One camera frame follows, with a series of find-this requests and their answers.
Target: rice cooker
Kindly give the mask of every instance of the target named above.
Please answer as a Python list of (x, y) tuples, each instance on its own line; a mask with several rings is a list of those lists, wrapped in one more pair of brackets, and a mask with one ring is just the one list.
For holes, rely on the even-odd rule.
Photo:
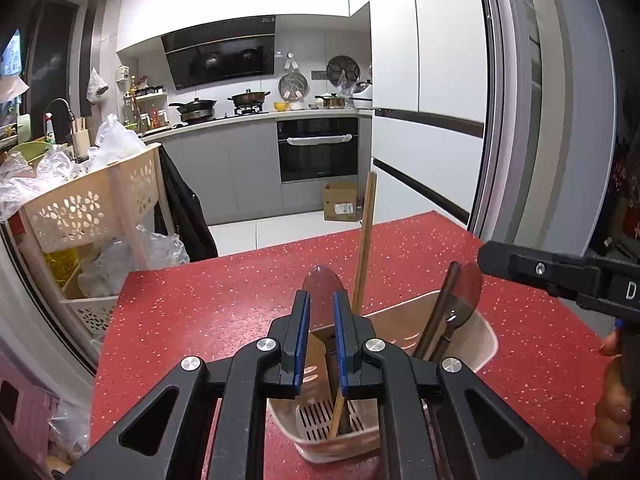
[(356, 108), (366, 108), (368, 110), (373, 108), (373, 85), (371, 80), (367, 82), (360, 82), (356, 85), (353, 91), (353, 105)]

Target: speckled countertop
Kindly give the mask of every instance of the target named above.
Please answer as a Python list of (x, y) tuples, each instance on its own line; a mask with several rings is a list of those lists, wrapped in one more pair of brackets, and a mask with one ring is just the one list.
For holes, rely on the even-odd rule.
[[(92, 442), (180, 359), (233, 355), (286, 314), (307, 269), (329, 265), (350, 291), (359, 231), (129, 275), (104, 342), (95, 382)], [(364, 312), (440, 288), (451, 260), (475, 260), (481, 243), (434, 212), (376, 225)], [(582, 471), (607, 359), (599, 340), (545, 293), (485, 277), (478, 309), (499, 348), (480, 377)], [(266, 480), (380, 476), (377, 455), (310, 465), (267, 416)]]

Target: built-in oven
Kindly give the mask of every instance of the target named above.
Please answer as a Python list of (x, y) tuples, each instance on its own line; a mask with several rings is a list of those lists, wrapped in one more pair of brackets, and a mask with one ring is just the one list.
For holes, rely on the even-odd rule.
[(358, 174), (358, 118), (277, 123), (283, 183)]

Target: finger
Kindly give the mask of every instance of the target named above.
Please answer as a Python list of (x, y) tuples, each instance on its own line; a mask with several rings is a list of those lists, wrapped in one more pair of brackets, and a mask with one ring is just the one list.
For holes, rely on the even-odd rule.
[(617, 424), (610, 418), (599, 417), (591, 428), (591, 437), (607, 446), (626, 447), (630, 440), (630, 430), (626, 424)]
[(631, 420), (631, 410), (628, 406), (603, 396), (596, 404), (596, 417), (610, 418), (616, 424), (628, 424)]
[(620, 348), (621, 342), (622, 338), (620, 337), (620, 330), (616, 329), (602, 340), (602, 346), (600, 347), (599, 352), (602, 355), (612, 357), (619, 355), (620, 352), (622, 352), (622, 349)]
[(613, 446), (607, 446), (599, 440), (594, 440), (591, 446), (593, 451), (593, 459), (596, 462), (613, 462), (615, 457), (615, 450)]
[(602, 400), (604, 411), (613, 420), (627, 423), (631, 416), (631, 396), (622, 385), (620, 378), (620, 358), (613, 359), (604, 373)]

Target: pink container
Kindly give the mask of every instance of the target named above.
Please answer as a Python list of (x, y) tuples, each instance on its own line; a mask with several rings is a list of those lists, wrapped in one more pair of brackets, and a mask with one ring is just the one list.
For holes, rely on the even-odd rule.
[(56, 403), (0, 354), (0, 415), (18, 447), (40, 465), (47, 457), (48, 421)]

